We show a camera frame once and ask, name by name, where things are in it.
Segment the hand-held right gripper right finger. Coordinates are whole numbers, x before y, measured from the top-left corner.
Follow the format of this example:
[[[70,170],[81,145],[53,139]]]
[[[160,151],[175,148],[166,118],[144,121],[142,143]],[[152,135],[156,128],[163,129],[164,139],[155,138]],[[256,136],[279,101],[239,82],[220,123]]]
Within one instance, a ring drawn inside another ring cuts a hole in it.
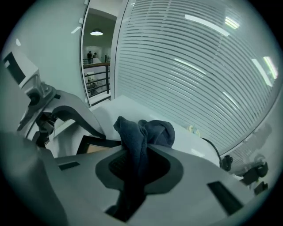
[[[149,195],[127,222],[131,226],[236,226],[254,214],[262,198],[210,161],[171,148],[150,145],[183,167],[168,193]]]

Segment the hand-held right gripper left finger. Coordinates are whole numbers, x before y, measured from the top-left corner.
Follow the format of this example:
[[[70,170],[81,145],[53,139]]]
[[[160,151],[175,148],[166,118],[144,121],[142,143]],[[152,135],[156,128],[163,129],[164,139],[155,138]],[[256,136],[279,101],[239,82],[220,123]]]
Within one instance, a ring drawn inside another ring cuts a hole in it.
[[[90,154],[57,158],[59,179],[56,193],[65,209],[69,226],[124,226],[106,213],[117,204],[124,182],[110,170],[110,162],[124,155],[122,146]]]

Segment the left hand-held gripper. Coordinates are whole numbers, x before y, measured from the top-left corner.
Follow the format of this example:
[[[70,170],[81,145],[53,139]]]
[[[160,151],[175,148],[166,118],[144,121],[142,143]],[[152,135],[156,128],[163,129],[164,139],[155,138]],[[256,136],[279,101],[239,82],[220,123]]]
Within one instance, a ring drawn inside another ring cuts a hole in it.
[[[32,141],[37,146],[45,147],[49,142],[49,150],[58,158],[75,155],[87,131],[93,136],[106,138],[98,120],[82,100],[73,94],[56,91],[42,82],[38,67],[22,52],[10,51],[3,62],[19,88],[30,99],[17,131],[28,137],[36,124],[38,131],[34,133]],[[51,101],[52,113],[44,112]]]

